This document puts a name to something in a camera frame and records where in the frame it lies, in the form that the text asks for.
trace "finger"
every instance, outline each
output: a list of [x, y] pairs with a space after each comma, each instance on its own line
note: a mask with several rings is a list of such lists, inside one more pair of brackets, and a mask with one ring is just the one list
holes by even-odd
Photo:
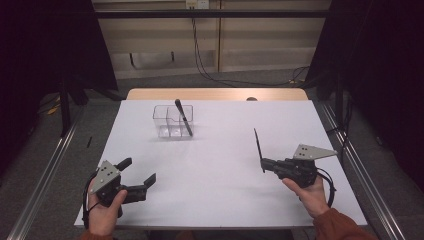
[[299, 185], [297, 185], [297, 183], [295, 183], [293, 180], [289, 179], [289, 178], [284, 178], [283, 179], [283, 183], [284, 185], [286, 185], [290, 190], [292, 190], [293, 192], [295, 192], [298, 196], [300, 196], [301, 192], [303, 191]]
[[125, 198], [127, 197], [127, 190], [121, 190], [116, 194], [115, 198], [113, 199], [112, 204], [110, 205], [110, 208], [113, 209], [119, 209], [121, 204], [124, 202]]
[[94, 204], [96, 204], [99, 201], [99, 198], [97, 197], [97, 195], [96, 194], [92, 194], [90, 192], [90, 189], [93, 188], [93, 185], [94, 185], [94, 179], [91, 180], [90, 186], [88, 187], [88, 193], [87, 193], [87, 195], [88, 195], [88, 207], [89, 208], [91, 208], [92, 206], [94, 206]]
[[315, 183], [314, 183], [314, 184], [315, 184], [315, 185], [323, 185], [322, 177], [318, 175], [318, 176], [315, 178]]

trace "sleeve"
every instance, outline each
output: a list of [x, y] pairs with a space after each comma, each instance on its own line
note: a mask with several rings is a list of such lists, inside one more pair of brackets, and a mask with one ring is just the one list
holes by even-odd
[[97, 236], [86, 230], [80, 237], [80, 240], [113, 240], [112, 236]]
[[331, 208], [314, 219], [316, 239], [375, 240], [373, 235], [360, 228], [356, 223], [336, 209]]

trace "wall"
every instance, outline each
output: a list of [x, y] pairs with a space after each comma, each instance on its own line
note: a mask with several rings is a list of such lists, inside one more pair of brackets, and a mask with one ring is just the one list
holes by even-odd
[[[326, 10], [329, 0], [211, 0], [211, 9]], [[95, 9], [185, 9], [185, 1], [93, 0]], [[117, 78], [174, 68], [197, 72], [190, 19], [100, 19]], [[207, 71], [284, 69], [310, 64], [324, 19], [196, 19]], [[183, 61], [172, 62], [170, 52]], [[129, 53], [138, 69], [129, 64]], [[157, 58], [158, 65], [146, 58]]]

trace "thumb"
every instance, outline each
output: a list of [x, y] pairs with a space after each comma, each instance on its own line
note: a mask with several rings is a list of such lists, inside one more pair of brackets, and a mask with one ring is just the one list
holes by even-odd
[[113, 202], [110, 205], [110, 208], [119, 209], [121, 204], [125, 201], [127, 194], [128, 194], [127, 190], [119, 191], [118, 194], [116, 194], [115, 198], [113, 199]]
[[298, 196], [300, 196], [302, 189], [299, 187], [299, 185], [297, 185], [297, 183], [295, 183], [293, 180], [289, 179], [289, 178], [284, 178], [283, 179], [283, 183], [284, 185], [286, 185], [290, 190], [292, 190], [293, 192], [295, 192]]

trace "white table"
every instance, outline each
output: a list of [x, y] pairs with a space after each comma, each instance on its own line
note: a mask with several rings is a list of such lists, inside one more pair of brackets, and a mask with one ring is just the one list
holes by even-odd
[[[268, 229], [311, 226], [296, 195], [272, 172], [262, 173], [253, 128], [263, 157], [290, 158], [299, 143], [331, 149], [311, 101], [198, 101], [194, 137], [157, 137], [156, 105], [170, 100], [123, 101], [100, 163], [132, 157], [122, 184], [140, 185], [152, 173], [147, 200], [123, 205], [118, 227], [142, 229]], [[366, 220], [336, 157], [316, 161], [337, 189], [333, 207], [357, 224]], [[75, 225], [82, 226], [81, 212]]]

